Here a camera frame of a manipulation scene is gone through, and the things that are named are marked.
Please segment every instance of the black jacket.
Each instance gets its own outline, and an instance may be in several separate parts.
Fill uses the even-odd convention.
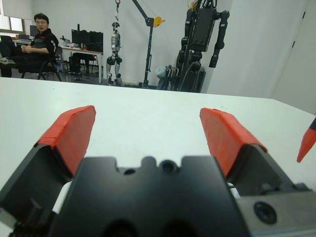
[[[31,43],[33,48],[47,48],[50,57],[54,57],[58,47],[58,39],[47,29],[42,34],[37,34]]]

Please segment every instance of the black hair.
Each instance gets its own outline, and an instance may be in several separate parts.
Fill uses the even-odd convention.
[[[49,18],[43,13],[36,14],[34,16],[34,21],[36,21],[36,19],[45,20],[49,24]]]

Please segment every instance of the floor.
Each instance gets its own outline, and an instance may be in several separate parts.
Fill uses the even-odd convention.
[[[22,76],[22,74],[19,73],[17,69],[12,69],[12,77],[13,78],[20,78],[21,76]],[[66,75],[63,72],[59,72],[59,76],[60,76],[62,81],[67,81],[67,82],[108,85],[106,79],[102,79],[102,83],[99,83],[99,76],[98,76],[98,68],[97,67],[94,67],[92,73],[90,71],[90,74],[88,74],[88,75],[86,73],[82,72],[82,78],[76,78],[75,76],[72,76],[72,75]],[[37,77],[38,77],[38,75],[36,73],[26,73],[24,76],[24,78],[26,78],[26,79],[37,79]],[[48,77],[46,76],[46,79],[58,81],[58,78],[55,74],[50,74]]]

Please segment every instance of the person sitting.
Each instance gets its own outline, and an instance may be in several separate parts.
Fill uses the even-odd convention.
[[[38,68],[49,57],[54,57],[58,47],[58,39],[49,28],[49,18],[43,13],[34,16],[39,33],[31,45],[21,48],[0,42],[0,68],[2,77],[12,77],[11,68]]]

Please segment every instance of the office desk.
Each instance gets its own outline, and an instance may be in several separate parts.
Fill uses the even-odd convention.
[[[216,108],[235,115],[293,182],[316,190],[316,147],[296,162],[315,116],[276,100],[15,78],[0,78],[0,189],[62,112],[86,105],[97,112],[87,157],[114,156],[119,166],[137,167],[145,156],[180,165],[183,156],[209,155],[199,111]],[[8,233],[0,224],[0,236]]]
[[[70,53],[84,53],[84,54],[90,54],[90,55],[96,55],[98,59],[98,64],[99,64],[99,83],[102,83],[102,52],[96,52],[96,51],[89,51],[89,50],[84,50],[80,48],[70,48],[68,46],[62,46],[61,47],[63,50],[67,50]]]
[[[23,45],[27,44],[27,45],[30,45],[32,41],[23,41],[23,40],[18,40],[18,39],[17,39],[17,40],[14,40],[13,42],[14,42],[14,45],[15,45],[15,46],[18,46],[18,44],[23,44]]]

